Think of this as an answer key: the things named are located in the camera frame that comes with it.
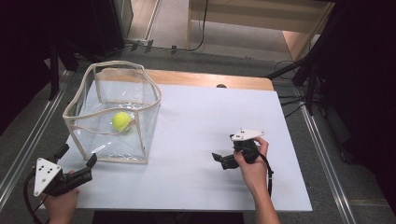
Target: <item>black cable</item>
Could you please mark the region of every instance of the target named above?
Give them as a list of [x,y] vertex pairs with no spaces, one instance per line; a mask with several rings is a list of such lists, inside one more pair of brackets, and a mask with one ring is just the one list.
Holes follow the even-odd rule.
[[49,197],[49,195],[47,194],[46,197],[41,201],[41,203],[35,208],[35,210],[33,211],[35,213],[35,211],[37,211],[37,209],[40,208],[41,205],[43,205],[43,203],[47,200],[47,198]]
[[301,105],[299,105],[296,109],[294,109],[293,111],[291,111],[288,115],[285,116],[285,119],[286,119],[288,116],[292,115],[294,112],[296,112],[296,111],[297,111],[301,106],[303,106],[303,105],[305,105],[305,104],[301,104]]
[[290,105],[290,104],[293,104],[293,103],[301,102],[302,100],[303,100],[303,98],[298,98],[297,100],[288,101],[288,102],[282,103],[282,104],[280,104],[280,105],[281,105],[281,106]]
[[205,14],[204,14],[204,20],[203,20],[203,25],[202,25],[202,39],[201,39],[201,43],[198,45],[198,47],[196,47],[195,49],[169,49],[169,48],[162,48],[162,47],[148,47],[145,45],[141,45],[141,44],[135,44],[138,47],[142,47],[142,48],[150,48],[150,49],[166,49],[166,50],[172,50],[172,51],[187,51],[187,52],[192,52],[195,50],[198,50],[203,44],[204,44],[204,40],[205,40],[205,22],[206,22],[206,14],[207,14],[207,5],[208,5],[209,0],[206,0],[206,4],[205,4]]
[[33,222],[35,224],[43,224],[40,219],[38,219],[38,217],[35,215],[35,211],[32,209],[32,205],[30,205],[30,201],[29,201],[29,196],[28,196],[28,186],[29,186],[29,182],[30,180],[33,178],[33,176],[35,176],[35,168],[34,170],[32,170],[32,172],[26,177],[25,182],[23,183],[23,199],[25,201],[27,210],[29,211],[30,215],[33,218]]
[[[276,72],[276,67],[277,67],[280,63],[286,63],[286,62],[291,63],[292,65],[294,65],[294,61],[291,61],[291,60],[280,61],[280,62],[278,62],[278,63],[275,64],[275,66],[274,66],[274,72]],[[291,78],[285,78],[285,77],[282,77],[282,76],[279,76],[279,77],[282,78],[282,79],[287,79],[287,80],[290,80],[290,79],[291,79]]]

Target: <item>white table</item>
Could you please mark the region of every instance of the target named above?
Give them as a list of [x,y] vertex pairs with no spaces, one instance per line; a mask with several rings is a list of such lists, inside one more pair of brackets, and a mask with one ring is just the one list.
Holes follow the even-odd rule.
[[[148,164],[97,162],[80,186],[78,208],[145,211],[254,210],[239,169],[222,170],[211,153],[233,153],[229,134],[265,131],[275,171],[277,211],[312,211],[275,91],[159,85],[163,99]],[[59,161],[67,172],[85,167],[71,138]]]

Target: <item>clear container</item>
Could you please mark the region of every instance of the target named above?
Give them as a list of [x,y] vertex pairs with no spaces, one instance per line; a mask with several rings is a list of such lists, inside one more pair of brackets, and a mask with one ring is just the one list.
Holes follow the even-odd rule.
[[[84,160],[148,163],[161,91],[142,65],[94,63],[84,74],[64,121]],[[125,127],[112,120],[125,112]]]

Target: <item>tennis ball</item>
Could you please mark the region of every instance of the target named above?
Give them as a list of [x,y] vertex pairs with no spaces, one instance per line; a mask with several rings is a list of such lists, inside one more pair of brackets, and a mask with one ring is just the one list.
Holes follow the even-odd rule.
[[126,112],[119,112],[114,115],[111,125],[117,131],[122,131],[131,122],[132,118]]

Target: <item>hand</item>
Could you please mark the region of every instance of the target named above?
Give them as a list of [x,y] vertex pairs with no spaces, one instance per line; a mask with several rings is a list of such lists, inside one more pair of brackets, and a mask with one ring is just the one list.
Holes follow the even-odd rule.
[[[267,156],[268,143],[260,137],[255,138],[254,141],[260,144],[260,153]],[[248,164],[241,152],[235,151],[233,156],[241,167],[242,177],[244,177],[245,183],[253,195],[257,223],[279,224],[279,218],[267,189],[267,165],[265,161],[258,157],[253,164]]]
[[72,222],[77,207],[78,194],[79,189],[72,189],[57,197],[41,194],[41,200],[45,200],[44,206],[49,212],[50,224],[68,224]]
[[[260,137],[254,138],[254,141],[260,144],[258,150],[266,156],[269,144]],[[241,152],[235,151],[233,156],[241,167],[242,177],[253,197],[267,191],[267,166],[262,158],[258,157],[253,164],[248,164]]]

